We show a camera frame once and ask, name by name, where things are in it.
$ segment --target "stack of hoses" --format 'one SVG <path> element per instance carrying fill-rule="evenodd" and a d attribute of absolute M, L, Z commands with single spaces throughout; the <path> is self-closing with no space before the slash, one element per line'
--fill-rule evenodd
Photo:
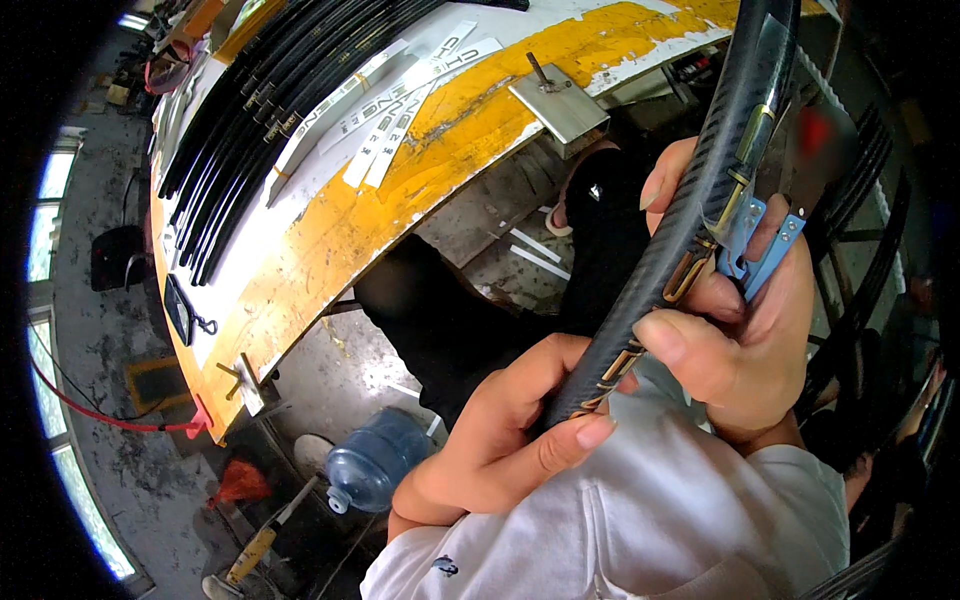
<path fill-rule="evenodd" d="M 827 253 L 830 242 L 843 231 L 874 189 L 876 178 L 893 150 L 879 111 L 870 105 L 856 125 L 859 151 L 850 172 L 817 205 L 804 228 L 814 264 Z"/>
<path fill-rule="evenodd" d="M 800 422 L 804 422 L 810 416 L 814 402 L 837 374 L 837 365 L 846 364 L 842 361 L 843 353 L 852 347 L 867 326 L 897 256 L 909 204 L 910 184 L 906 180 L 906 175 L 901 172 L 890 220 L 883 231 L 883 237 L 867 269 L 867 274 L 860 282 L 860 287 L 857 288 L 850 306 L 844 310 L 843 317 L 806 365 L 804 391 L 794 406 Z"/>
<path fill-rule="evenodd" d="M 170 223 L 191 285 L 210 280 L 302 116 L 443 1 L 293 0 L 247 43 L 198 108 L 159 189 L 179 193 Z"/>

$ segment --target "white sleeve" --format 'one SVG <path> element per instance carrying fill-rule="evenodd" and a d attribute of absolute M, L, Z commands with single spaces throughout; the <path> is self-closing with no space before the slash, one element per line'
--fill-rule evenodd
<path fill-rule="evenodd" d="M 415 527 L 387 544 L 360 584 L 364 600 L 408 598 L 430 570 L 449 527 Z"/>
<path fill-rule="evenodd" d="M 850 522 L 840 473 L 806 450 L 786 444 L 761 448 L 748 456 L 747 462 L 776 492 L 806 534 L 792 540 L 796 555 L 788 557 L 787 568 L 819 570 L 813 565 L 828 565 L 824 576 L 846 568 L 850 564 Z"/>

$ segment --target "window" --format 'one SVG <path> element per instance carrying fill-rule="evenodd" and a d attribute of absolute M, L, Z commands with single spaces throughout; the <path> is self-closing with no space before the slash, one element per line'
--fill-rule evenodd
<path fill-rule="evenodd" d="M 72 152 L 57 152 L 47 158 L 47 167 L 43 170 L 43 179 L 40 180 L 40 191 L 36 194 L 38 198 L 41 200 L 63 198 L 75 156 L 76 154 Z"/>
<path fill-rule="evenodd" d="M 40 204 L 34 209 L 34 225 L 30 229 L 30 255 L 27 257 L 27 281 L 42 281 L 50 278 L 50 262 L 53 258 L 56 220 L 60 204 Z"/>
<path fill-rule="evenodd" d="M 40 372 L 50 381 L 57 381 L 54 373 L 54 361 L 47 354 L 47 349 L 52 348 L 50 343 L 50 321 L 48 319 L 37 319 L 27 327 L 27 346 L 30 349 L 30 355 L 34 358 L 36 365 L 40 367 Z M 30 371 L 34 379 L 34 389 L 36 390 L 36 403 L 40 409 L 40 420 L 43 422 L 43 431 L 48 438 L 56 438 L 58 435 L 66 433 L 66 421 L 63 420 L 63 408 L 60 406 L 60 399 L 50 390 L 43 381 L 40 380 L 36 371 Z"/>
<path fill-rule="evenodd" d="M 124 12 L 123 15 L 120 16 L 120 20 L 117 21 L 117 24 L 120 27 L 133 29 L 134 31 L 137 31 L 137 32 L 142 32 L 143 30 L 147 29 L 147 25 L 149 23 L 150 21 L 143 18 L 142 16 L 137 16 L 135 14 L 130 14 L 128 12 Z"/>
<path fill-rule="evenodd" d="M 57 340 L 51 300 L 51 256 L 56 250 L 60 200 L 67 192 L 67 183 L 77 151 L 83 142 L 84 130 L 61 128 L 54 151 L 47 159 L 43 179 L 37 190 L 34 222 L 30 234 L 27 259 L 27 280 L 30 282 L 30 324 L 27 326 L 27 347 L 40 372 L 48 381 L 63 389 L 55 367 Z M 87 485 L 83 458 L 70 430 L 70 414 L 57 395 L 31 370 L 36 404 L 43 433 L 50 444 L 51 457 L 60 475 L 70 503 L 90 543 L 118 581 L 128 592 L 141 597 L 153 588 L 153 582 L 130 555 L 124 552 L 110 524 L 104 519 L 96 494 Z"/>
<path fill-rule="evenodd" d="M 35 310 L 31 316 L 30 325 L 27 327 L 27 341 L 30 355 L 40 368 L 43 376 L 51 383 L 58 384 L 60 378 L 54 368 L 53 356 L 56 355 L 56 349 L 52 335 L 51 317 L 52 313 L 49 307 Z M 57 395 L 43 383 L 36 372 L 32 372 L 32 375 L 43 431 L 50 441 L 54 464 L 57 466 L 60 480 L 63 482 L 63 487 L 70 498 L 70 503 L 77 511 L 77 516 L 80 518 L 91 543 L 103 557 L 113 575 L 118 580 L 131 578 L 131 576 L 136 575 L 136 569 L 107 527 L 97 503 L 93 499 L 90 488 L 86 484 L 84 472 L 74 449 L 74 439 L 69 433 L 67 409 L 62 406 Z"/>
<path fill-rule="evenodd" d="M 123 579 L 133 575 L 135 572 L 133 565 L 117 545 L 113 534 L 107 529 L 103 516 L 97 510 L 97 505 L 93 502 L 93 496 L 90 495 L 84 475 L 80 472 L 80 465 L 77 463 L 77 456 L 73 453 L 73 447 L 68 444 L 54 450 L 54 462 L 57 464 L 57 471 L 60 473 L 67 495 L 70 496 L 70 501 L 84 524 L 86 534 L 90 536 L 100 556 L 113 571 L 113 576 Z"/>
<path fill-rule="evenodd" d="M 57 250 L 60 199 L 66 194 L 70 171 L 77 152 L 84 144 L 86 130 L 61 127 L 53 150 L 47 157 L 43 178 L 36 191 L 33 226 L 30 229 L 30 254 L 27 256 L 27 281 L 50 278 L 50 262 Z"/>

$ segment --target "metal bolt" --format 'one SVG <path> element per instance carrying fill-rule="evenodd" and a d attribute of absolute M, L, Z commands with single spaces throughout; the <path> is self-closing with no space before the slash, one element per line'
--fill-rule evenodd
<path fill-rule="evenodd" d="M 540 68 L 540 63 L 537 62 L 537 57 L 534 56 L 534 53 L 527 53 L 527 60 L 530 61 L 530 66 L 534 67 L 534 73 L 537 74 L 537 77 L 540 79 L 541 85 L 550 85 L 553 82 L 546 78 L 546 75 L 543 74 L 543 69 Z"/>

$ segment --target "hand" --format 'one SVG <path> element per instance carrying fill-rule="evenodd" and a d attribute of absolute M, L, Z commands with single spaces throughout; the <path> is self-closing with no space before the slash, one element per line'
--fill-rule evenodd
<path fill-rule="evenodd" d="M 560 471 L 582 463 L 615 422 L 564 421 L 528 443 L 542 398 L 580 360 L 588 338 L 554 333 L 473 392 L 444 448 L 394 495 L 389 538 L 420 525 L 451 525 L 465 513 L 505 513 Z"/>
<path fill-rule="evenodd" d="M 696 138 L 671 144 L 647 178 L 641 203 L 646 203 L 651 232 L 673 199 L 695 144 Z M 747 251 L 753 260 L 777 233 L 788 208 L 780 195 L 767 204 Z M 676 310 L 654 311 L 634 325 L 634 334 L 694 398 L 708 406 L 720 437 L 753 451 L 757 440 L 781 423 L 790 421 L 795 429 L 789 411 L 804 386 L 806 336 L 813 313 L 813 268 L 803 237 L 749 307 L 729 279 L 705 269 L 684 309 L 726 323 L 726 334 L 702 317 Z M 802 444 L 799 433 L 791 439 Z"/>

